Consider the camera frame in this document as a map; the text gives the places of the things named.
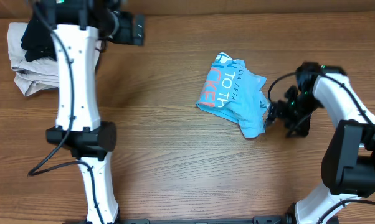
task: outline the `wooden table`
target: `wooden table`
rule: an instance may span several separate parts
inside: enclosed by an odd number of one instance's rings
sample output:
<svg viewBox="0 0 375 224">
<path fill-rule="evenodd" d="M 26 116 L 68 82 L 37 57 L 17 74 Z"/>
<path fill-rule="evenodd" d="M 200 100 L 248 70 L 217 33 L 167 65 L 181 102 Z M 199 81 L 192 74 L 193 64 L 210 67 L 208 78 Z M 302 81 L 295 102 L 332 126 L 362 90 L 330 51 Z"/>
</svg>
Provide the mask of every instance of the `wooden table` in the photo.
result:
<svg viewBox="0 0 375 224">
<path fill-rule="evenodd" d="M 0 223 L 83 219 L 77 167 L 37 177 L 27 172 L 53 146 L 45 130 L 57 91 L 24 97 L 9 68 L 0 20 Z M 110 44 L 97 74 L 102 120 L 118 127 L 113 185 L 123 218 L 250 218 L 281 214 L 321 181 L 321 159 L 334 133 L 317 110 L 307 138 L 285 139 L 282 123 L 257 139 L 195 107 L 219 52 L 274 79 L 305 61 L 341 65 L 375 114 L 375 12 L 149 17 L 144 47 Z M 274 98 L 294 84 L 278 84 Z M 61 150 L 48 166 L 72 161 Z M 375 206 L 350 205 L 342 223 L 375 223 Z"/>
</svg>

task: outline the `tabletop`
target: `tabletop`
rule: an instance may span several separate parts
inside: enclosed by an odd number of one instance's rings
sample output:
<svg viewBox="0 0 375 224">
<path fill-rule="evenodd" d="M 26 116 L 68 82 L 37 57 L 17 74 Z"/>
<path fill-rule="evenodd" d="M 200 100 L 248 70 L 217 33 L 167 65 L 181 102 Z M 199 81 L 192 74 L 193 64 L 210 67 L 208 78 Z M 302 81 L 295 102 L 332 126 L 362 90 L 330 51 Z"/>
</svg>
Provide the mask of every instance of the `tabletop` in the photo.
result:
<svg viewBox="0 0 375 224">
<path fill-rule="evenodd" d="M 20 92 L 7 54 L 10 22 L 25 21 L 0 19 L 0 223 L 84 219 L 78 167 L 27 177 L 53 149 L 45 130 L 58 92 Z M 196 108 L 219 52 L 266 77 L 264 92 L 304 61 L 340 65 L 375 114 L 375 12 L 148 17 L 145 46 L 109 44 L 96 75 L 100 115 L 118 131 L 112 176 L 123 218 L 278 215 L 320 183 L 334 133 L 326 110 L 315 111 L 306 138 L 285 138 L 276 122 L 245 139 L 237 124 Z M 272 98 L 294 84 L 278 83 Z M 72 160 L 63 149 L 46 166 Z M 338 215 L 375 223 L 375 206 L 352 204 Z"/>
</svg>

